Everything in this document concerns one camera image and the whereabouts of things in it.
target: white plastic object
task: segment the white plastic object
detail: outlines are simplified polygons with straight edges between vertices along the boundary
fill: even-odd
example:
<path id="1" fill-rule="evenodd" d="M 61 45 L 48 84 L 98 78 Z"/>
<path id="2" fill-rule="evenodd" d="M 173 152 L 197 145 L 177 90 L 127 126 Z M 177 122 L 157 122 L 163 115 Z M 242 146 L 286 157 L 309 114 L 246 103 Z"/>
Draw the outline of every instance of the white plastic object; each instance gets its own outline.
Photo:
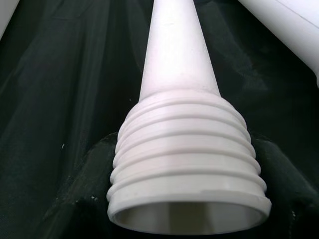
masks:
<path id="1" fill-rule="evenodd" d="M 314 71 L 319 87 L 319 1 L 239 1 Z"/>
<path id="2" fill-rule="evenodd" d="M 0 0 L 0 40 L 19 0 Z"/>
<path id="3" fill-rule="evenodd" d="M 221 98 L 193 0 L 155 0 L 140 101 L 127 115 L 108 215 L 148 233 L 259 225 L 266 184 L 242 116 Z"/>

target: white plastic pipe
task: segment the white plastic pipe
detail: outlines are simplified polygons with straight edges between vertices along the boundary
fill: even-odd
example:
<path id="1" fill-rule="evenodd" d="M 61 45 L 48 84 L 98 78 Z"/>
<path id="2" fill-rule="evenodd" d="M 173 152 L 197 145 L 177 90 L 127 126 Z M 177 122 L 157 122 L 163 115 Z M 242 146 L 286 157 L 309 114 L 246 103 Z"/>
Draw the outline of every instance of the white plastic pipe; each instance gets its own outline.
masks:
<path id="1" fill-rule="evenodd" d="M 107 194 L 122 227 L 203 235 L 262 223 L 271 203 L 242 116 L 221 98 L 193 0 L 155 0 L 139 103 Z"/>
<path id="2" fill-rule="evenodd" d="M 319 86 L 319 1 L 239 1 L 314 71 Z"/>
<path id="3" fill-rule="evenodd" d="M 0 40 L 19 0 L 0 0 Z"/>

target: black fabric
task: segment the black fabric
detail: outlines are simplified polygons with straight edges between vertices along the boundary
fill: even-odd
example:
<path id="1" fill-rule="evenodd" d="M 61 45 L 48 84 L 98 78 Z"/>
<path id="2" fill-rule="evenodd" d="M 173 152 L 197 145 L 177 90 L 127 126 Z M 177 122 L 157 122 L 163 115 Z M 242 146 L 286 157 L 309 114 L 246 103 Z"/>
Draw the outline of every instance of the black fabric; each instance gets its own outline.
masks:
<path id="1" fill-rule="evenodd" d="M 151 0 L 20 0 L 0 41 L 0 238 L 165 238 L 109 222 L 116 132 L 138 101 Z M 219 89 L 245 118 L 273 203 L 215 238 L 317 238 L 314 74 L 235 0 L 198 0 Z"/>

